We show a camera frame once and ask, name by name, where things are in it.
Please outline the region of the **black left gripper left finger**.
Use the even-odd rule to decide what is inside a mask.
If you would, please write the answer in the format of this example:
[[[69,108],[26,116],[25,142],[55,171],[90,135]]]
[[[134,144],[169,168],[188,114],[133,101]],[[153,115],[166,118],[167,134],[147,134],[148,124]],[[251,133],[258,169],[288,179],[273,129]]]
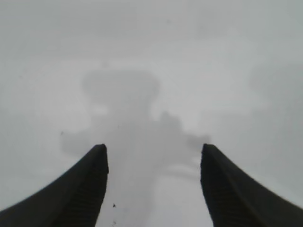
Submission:
[[[107,148],[95,145],[48,186],[0,212],[2,227],[94,227],[107,189]]]

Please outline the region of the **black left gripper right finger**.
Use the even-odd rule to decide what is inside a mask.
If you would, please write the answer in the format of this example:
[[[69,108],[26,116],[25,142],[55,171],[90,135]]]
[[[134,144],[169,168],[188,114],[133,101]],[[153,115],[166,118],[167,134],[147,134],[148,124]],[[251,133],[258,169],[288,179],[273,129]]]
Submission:
[[[201,187],[215,227],[301,227],[303,210],[270,191],[213,144],[204,144]]]

